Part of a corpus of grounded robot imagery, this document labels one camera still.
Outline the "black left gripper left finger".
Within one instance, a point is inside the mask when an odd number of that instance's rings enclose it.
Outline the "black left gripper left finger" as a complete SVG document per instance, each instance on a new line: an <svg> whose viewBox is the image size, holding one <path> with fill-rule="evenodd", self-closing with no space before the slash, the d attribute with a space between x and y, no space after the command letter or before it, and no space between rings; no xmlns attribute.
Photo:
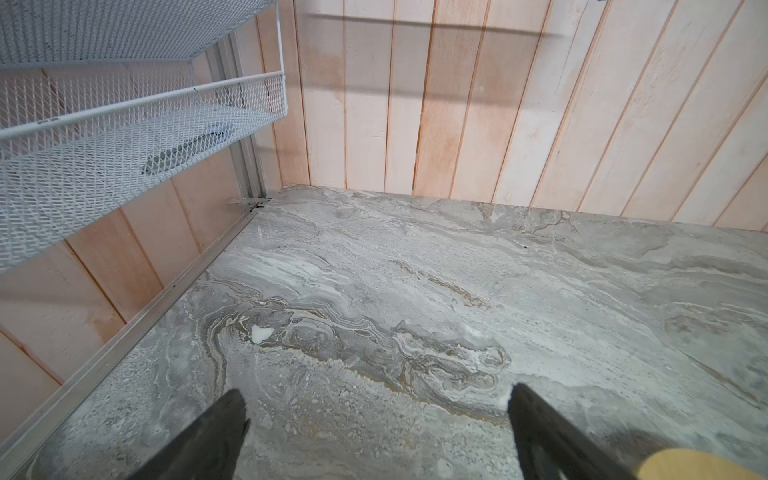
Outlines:
<svg viewBox="0 0 768 480"><path fill-rule="evenodd" d="M231 479L249 427L246 402L231 389L130 477Z"/></svg>

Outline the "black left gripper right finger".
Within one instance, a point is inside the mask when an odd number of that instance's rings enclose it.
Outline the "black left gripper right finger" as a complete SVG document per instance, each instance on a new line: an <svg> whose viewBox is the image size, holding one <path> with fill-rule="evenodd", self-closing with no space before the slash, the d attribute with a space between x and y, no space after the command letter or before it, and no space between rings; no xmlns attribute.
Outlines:
<svg viewBox="0 0 768 480"><path fill-rule="evenodd" d="M632 479L634 475L524 383L507 407L525 479Z"/></svg>

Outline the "round wooden dripper holder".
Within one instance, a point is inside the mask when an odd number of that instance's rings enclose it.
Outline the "round wooden dripper holder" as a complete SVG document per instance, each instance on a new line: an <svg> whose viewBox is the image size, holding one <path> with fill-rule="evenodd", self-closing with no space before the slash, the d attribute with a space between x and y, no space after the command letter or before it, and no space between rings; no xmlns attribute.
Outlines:
<svg viewBox="0 0 768 480"><path fill-rule="evenodd" d="M764 480L730 460L693 449L664 449L649 456L635 471L642 480Z"/></svg>

